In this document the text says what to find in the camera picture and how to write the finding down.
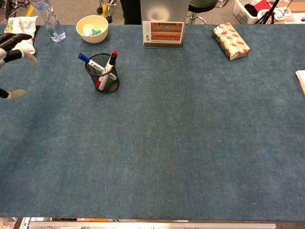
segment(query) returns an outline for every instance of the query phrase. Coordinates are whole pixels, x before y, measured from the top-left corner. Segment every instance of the black stool seat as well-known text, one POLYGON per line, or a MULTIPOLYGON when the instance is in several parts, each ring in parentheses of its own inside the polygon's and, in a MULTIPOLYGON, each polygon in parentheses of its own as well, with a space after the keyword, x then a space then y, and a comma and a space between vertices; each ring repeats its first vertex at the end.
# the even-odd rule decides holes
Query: black stool seat
POLYGON ((218 0, 190 0, 189 11, 195 13, 207 12, 215 8, 218 0))

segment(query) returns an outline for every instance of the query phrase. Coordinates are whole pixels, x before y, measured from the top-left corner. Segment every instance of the yellow ball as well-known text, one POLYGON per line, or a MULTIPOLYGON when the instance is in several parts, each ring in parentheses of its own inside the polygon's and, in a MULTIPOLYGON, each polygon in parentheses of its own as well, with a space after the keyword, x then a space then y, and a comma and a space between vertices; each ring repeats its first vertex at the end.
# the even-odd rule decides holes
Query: yellow ball
POLYGON ((85 24, 84 27, 82 28, 82 33, 85 34, 85 30, 90 29, 90 30, 96 30, 96 27, 92 24, 85 24))

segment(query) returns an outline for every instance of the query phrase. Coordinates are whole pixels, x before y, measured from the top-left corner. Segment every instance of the white basket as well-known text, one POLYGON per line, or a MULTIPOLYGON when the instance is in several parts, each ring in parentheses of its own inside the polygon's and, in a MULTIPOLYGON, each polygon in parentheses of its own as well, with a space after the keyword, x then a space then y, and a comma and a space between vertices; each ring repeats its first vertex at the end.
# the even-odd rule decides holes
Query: white basket
POLYGON ((241 24, 254 24, 258 21, 258 18, 253 17, 244 7, 251 2, 252 0, 235 0, 233 14, 241 24))

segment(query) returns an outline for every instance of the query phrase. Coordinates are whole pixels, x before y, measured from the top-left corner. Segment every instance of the white bowl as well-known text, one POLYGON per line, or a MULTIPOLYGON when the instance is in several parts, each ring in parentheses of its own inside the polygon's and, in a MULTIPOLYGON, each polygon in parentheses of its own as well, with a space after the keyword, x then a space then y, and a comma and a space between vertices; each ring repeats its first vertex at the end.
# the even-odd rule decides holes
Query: white bowl
POLYGON ((90 15, 90 16, 80 19, 80 21, 76 24, 76 31, 81 36, 81 38, 83 38, 86 42, 89 42, 92 44, 100 43, 103 40, 105 40, 105 38, 108 35, 108 22, 102 16, 90 15), (83 32, 83 27, 85 24, 92 24, 98 30, 102 30, 102 32, 97 35, 87 37, 84 35, 84 32, 83 32))

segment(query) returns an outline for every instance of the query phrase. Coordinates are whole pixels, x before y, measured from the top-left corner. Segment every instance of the wrapped package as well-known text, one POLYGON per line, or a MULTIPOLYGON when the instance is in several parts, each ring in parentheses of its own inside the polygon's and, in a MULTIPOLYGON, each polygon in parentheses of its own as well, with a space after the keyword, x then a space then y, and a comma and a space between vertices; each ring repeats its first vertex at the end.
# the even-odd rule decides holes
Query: wrapped package
POLYGON ((26 33, 32 36, 32 39, 19 42, 13 49, 23 49, 31 54, 35 53, 33 42, 36 31, 37 17, 38 16, 9 18, 4 32, 26 33))
POLYGON ((218 25, 212 30, 212 33, 230 60, 249 54, 249 46, 230 23, 218 25))

